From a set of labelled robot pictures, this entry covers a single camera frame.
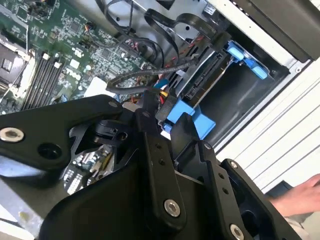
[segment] ram slot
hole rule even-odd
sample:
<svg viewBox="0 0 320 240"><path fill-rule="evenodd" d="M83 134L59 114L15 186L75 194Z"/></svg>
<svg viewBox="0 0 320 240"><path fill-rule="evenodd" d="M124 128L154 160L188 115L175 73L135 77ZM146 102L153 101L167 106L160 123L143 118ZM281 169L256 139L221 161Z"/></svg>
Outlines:
<svg viewBox="0 0 320 240"><path fill-rule="evenodd" d="M21 110L34 109L49 104L50 96L62 71L60 63L43 54L38 63Z"/></svg>

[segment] green circuit board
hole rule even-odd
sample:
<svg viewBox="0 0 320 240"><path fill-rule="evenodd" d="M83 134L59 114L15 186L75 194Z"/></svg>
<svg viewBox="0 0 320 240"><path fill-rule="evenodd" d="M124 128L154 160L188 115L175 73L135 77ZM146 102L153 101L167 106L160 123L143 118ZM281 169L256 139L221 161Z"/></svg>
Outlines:
<svg viewBox="0 0 320 240"><path fill-rule="evenodd" d="M0 29L2 34L14 38L26 49L45 52L62 63L63 70L52 97L63 94L67 100L82 98L94 77L108 82L118 74L147 65L146 60L128 46L99 47L95 42L112 45L118 41L100 27L89 36L85 25L90 21L76 8L66 0L48 1L54 5L30 0L0 0ZM136 79L132 78L123 86L136 84ZM21 103L23 97L15 99L16 103Z"/></svg>

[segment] screw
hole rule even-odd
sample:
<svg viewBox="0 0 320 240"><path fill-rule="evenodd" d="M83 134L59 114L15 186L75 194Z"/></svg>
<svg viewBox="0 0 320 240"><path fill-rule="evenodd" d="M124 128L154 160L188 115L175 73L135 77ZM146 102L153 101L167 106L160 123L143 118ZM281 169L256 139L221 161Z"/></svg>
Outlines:
<svg viewBox="0 0 320 240"><path fill-rule="evenodd" d="M212 149L212 146L211 146L208 142L205 142L205 143L204 143L204 146L205 146L205 148L208 149L208 150L211 150L211 149Z"/></svg>
<svg viewBox="0 0 320 240"><path fill-rule="evenodd" d="M24 132L18 128L6 127L0 130L0 139L7 143L18 143L24 136Z"/></svg>
<svg viewBox="0 0 320 240"><path fill-rule="evenodd" d="M230 162L230 165L231 165L234 169L237 169L237 168L238 168L238 165L237 165L234 161L231 161L231 162Z"/></svg>
<svg viewBox="0 0 320 240"><path fill-rule="evenodd" d="M230 230L236 240L244 240L245 239L243 232L241 231L241 229L237 225L231 224Z"/></svg>
<svg viewBox="0 0 320 240"><path fill-rule="evenodd" d="M297 67L296 69L295 69L295 72L297 73L297 74L299 74L299 73L301 73L301 67Z"/></svg>
<svg viewBox="0 0 320 240"><path fill-rule="evenodd" d="M113 101L110 101L110 102L109 102L109 105L110 105L111 107L114 107L114 108L117 108L117 107L118 107L118 105L117 105L115 102L113 102Z"/></svg>
<svg viewBox="0 0 320 240"><path fill-rule="evenodd" d="M180 215L180 207L178 203L176 203L172 199L165 200L164 209L170 216L174 218L177 218Z"/></svg>

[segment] blue drive latch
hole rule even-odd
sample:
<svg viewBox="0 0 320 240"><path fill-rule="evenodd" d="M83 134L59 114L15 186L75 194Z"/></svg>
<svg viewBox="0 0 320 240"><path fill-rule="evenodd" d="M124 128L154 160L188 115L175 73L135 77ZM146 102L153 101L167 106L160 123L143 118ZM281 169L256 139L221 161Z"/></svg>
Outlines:
<svg viewBox="0 0 320 240"><path fill-rule="evenodd" d="M234 57L235 63L244 62L260 79L268 77L270 71L234 41L229 41L226 51Z"/></svg>
<svg viewBox="0 0 320 240"><path fill-rule="evenodd" d="M178 119L181 117L183 113L187 113L192 116L195 129L201 140L203 140L216 126L216 123L214 121L212 121L206 115L201 113L200 107L193 109L191 106L179 99L167 117L167 120L169 120L170 123L166 122L163 125L163 129L167 133L170 133L173 124L175 124L178 121Z"/></svg>

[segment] human hand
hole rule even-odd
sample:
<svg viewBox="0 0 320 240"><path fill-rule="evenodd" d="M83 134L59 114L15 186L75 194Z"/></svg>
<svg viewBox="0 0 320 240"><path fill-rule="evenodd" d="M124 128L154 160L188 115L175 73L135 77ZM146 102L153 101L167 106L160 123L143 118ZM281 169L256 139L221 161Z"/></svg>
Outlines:
<svg viewBox="0 0 320 240"><path fill-rule="evenodd" d="M320 174L292 188L283 196L270 202L284 216L320 211Z"/></svg>

